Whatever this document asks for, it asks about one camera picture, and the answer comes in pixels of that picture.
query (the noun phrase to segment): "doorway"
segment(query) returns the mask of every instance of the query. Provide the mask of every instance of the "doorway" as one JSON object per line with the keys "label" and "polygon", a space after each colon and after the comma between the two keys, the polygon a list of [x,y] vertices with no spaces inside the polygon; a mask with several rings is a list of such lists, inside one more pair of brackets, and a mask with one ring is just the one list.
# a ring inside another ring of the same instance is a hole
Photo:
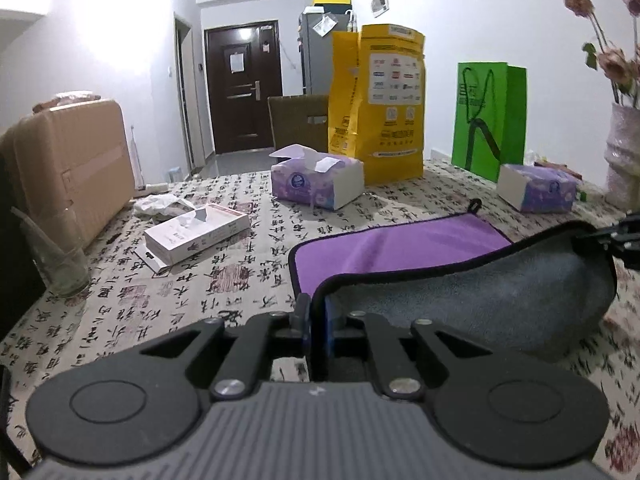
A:
{"label": "doorway", "polygon": [[267,98],[282,95],[278,22],[205,31],[216,153],[273,146]]}
{"label": "doorway", "polygon": [[189,172],[205,165],[206,152],[200,127],[196,71],[193,58],[193,31],[182,20],[175,19],[175,66],[182,134],[187,152]]}

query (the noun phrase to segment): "tissue box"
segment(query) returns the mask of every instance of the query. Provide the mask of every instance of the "tissue box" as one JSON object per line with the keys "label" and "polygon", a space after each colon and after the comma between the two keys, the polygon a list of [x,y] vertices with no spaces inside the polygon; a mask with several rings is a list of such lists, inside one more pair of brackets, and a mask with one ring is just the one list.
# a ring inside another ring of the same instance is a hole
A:
{"label": "tissue box", "polygon": [[161,272],[249,227],[251,220],[244,213],[209,204],[147,229],[136,253]]}
{"label": "tissue box", "polygon": [[578,180],[553,168],[503,164],[497,192],[521,212],[571,211]]}
{"label": "tissue box", "polygon": [[271,167],[271,192],[278,198],[340,209],[364,191],[364,165],[344,155],[292,144],[271,153],[288,158]]}

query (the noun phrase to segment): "paper notice on door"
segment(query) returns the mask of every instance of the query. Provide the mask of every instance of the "paper notice on door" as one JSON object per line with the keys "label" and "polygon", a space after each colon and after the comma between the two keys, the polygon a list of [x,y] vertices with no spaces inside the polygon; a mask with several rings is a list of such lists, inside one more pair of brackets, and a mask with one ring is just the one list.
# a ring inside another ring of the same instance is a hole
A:
{"label": "paper notice on door", "polygon": [[322,20],[314,25],[314,31],[324,38],[337,24],[338,22],[332,19],[330,15],[325,14],[322,16]]}
{"label": "paper notice on door", "polygon": [[229,58],[232,74],[235,74],[236,72],[244,72],[244,54],[232,54]]}

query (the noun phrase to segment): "ceiling light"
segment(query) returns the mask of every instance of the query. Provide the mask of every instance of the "ceiling light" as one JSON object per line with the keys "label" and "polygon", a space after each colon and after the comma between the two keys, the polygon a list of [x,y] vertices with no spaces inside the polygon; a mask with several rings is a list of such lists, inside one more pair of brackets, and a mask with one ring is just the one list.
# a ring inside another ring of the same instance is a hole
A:
{"label": "ceiling light", "polygon": [[243,40],[250,40],[254,30],[252,28],[241,28],[240,29],[240,38]]}

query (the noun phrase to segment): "brown door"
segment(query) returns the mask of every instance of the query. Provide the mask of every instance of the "brown door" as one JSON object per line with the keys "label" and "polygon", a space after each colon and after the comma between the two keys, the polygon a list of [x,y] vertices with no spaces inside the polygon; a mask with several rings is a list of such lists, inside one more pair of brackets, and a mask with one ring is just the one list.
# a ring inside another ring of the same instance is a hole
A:
{"label": "brown door", "polygon": [[267,98],[282,95],[278,22],[205,31],[216,153],[273,146]]}

